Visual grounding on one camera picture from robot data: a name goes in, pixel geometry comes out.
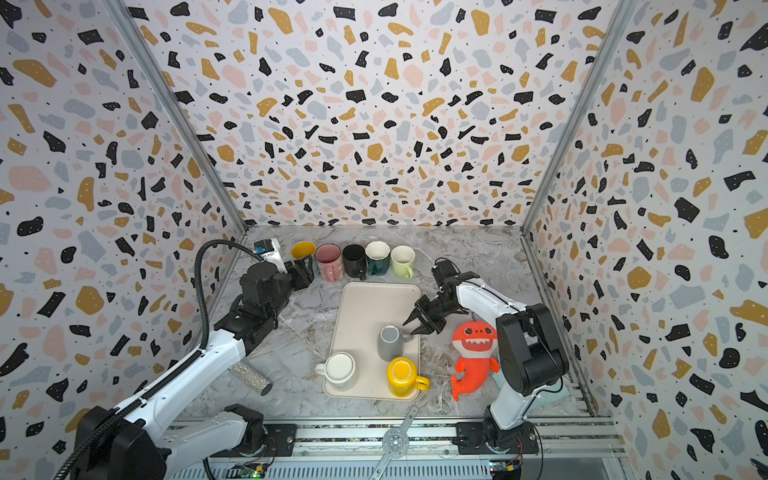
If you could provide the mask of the grey mug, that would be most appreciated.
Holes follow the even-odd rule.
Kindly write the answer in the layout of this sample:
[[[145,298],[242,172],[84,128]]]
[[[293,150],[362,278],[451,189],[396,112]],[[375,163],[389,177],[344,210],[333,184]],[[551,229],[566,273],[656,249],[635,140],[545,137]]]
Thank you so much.
[[[380,330],[377,337],[378,356],[386,362],[402,357],[405,344],[414,339],[413,335],[403,334],[396,326],[386,325]]]

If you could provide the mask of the black mug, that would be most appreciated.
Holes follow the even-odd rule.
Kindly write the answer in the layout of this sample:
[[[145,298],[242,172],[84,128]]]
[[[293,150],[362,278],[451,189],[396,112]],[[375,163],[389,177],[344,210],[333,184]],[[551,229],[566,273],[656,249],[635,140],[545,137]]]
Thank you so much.
[[[361,281],[367,276],[367,256],[365,248],[360,244],[349,244],[342,249],[342,261],[345,273]]]

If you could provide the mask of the blue patterned mug yellow inside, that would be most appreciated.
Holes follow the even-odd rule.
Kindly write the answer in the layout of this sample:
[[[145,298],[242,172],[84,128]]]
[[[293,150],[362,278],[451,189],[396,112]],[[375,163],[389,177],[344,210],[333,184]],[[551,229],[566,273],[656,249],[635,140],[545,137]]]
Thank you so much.
[[[317,274],[318,267],[315,262],[316,246],[310,241],[302,241],[295,244],[291,249],[291,255],[294,260],[301,260],[306,263]]]

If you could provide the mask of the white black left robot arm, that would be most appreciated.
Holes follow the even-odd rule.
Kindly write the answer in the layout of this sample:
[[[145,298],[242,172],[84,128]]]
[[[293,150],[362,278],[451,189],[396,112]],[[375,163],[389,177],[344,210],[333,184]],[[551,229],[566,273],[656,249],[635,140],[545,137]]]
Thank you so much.
[[[230,367],[245,359],[278,326],[291,294],[314,280],[310,260],[280,270],[270,262],[249,267],[242,293],[203,344],[149,386],[111,409],[95,407],[79,422],[75,447],[58,479],[167,479],[219,452],[272,455],[263,415],[240,404],[214,417],[169,431],[186,406]]]

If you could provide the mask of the dark green mug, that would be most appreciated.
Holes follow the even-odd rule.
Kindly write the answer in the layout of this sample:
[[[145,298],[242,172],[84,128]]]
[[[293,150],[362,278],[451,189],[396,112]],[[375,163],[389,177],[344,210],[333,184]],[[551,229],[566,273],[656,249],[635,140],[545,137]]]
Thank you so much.
[[[383,241],[372,241],[365,247],[367,258],[367,274],[369,276],[383,276],[390,266],[391,249]]]

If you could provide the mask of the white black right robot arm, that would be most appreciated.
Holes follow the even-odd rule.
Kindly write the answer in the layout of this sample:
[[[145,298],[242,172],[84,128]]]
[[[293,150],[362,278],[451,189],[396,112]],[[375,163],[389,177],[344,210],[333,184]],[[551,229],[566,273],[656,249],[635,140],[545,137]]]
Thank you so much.
[[[525,447],[532,429],[527,421],[530,408],[569,370],[551,311],[541,303],[526,305],[502,295],[447,258],[435,261],[432,275],[436,295],[419,298],[405,323],[419,321],[411,333],[429,335],[441,333],[450,315],[471,316],[452,336],[452,346],[460,355],[451,377],[452,397],[458,401],[475,392],[492,373],[503,375],[499,394],[478,429],[459,434],[454,443],[501,453]]]

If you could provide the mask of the pink mug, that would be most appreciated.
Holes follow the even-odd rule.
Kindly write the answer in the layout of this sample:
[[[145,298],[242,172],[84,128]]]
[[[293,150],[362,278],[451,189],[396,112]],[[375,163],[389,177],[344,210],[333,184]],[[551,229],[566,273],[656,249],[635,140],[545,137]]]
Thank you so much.
[[[315,260],[326,282],[339,282],[343,276],[342,250],[338,245],[326,243],[315,252]]]

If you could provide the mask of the light green mug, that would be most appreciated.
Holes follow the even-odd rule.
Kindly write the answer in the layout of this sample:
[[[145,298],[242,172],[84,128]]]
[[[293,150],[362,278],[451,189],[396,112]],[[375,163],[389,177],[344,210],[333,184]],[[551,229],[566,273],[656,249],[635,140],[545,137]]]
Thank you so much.
[[[412,279],[414,276],[415,251],[405,245],[391,250],[391,268],[398,278]]]

